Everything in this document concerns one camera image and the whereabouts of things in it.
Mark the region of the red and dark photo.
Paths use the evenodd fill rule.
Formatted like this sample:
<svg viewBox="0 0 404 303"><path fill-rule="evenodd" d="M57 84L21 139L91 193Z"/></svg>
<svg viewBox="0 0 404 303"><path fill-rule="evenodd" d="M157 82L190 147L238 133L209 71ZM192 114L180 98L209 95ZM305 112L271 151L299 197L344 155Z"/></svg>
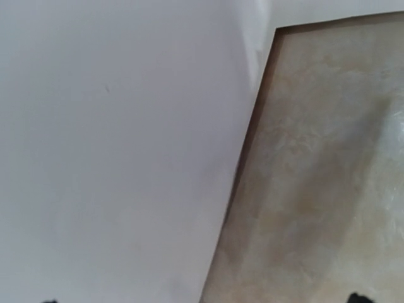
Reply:
<svg viewBox="0 0 404 303"><path fill-rule="evenodd" d="M1 301L199 301L276 28L402 9L2 1Z"/></svg>

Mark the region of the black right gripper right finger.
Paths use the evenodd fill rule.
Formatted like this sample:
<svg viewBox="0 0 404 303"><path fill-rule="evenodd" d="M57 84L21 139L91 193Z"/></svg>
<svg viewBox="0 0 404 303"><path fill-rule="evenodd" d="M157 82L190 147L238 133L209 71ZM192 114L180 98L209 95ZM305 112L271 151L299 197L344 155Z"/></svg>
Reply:
<svg viewBox="0 0 404 303"><path fill-rule="evenodd" d="M347 303L374 303L374 301L365 295L354 292L349 295Z"/></svg>

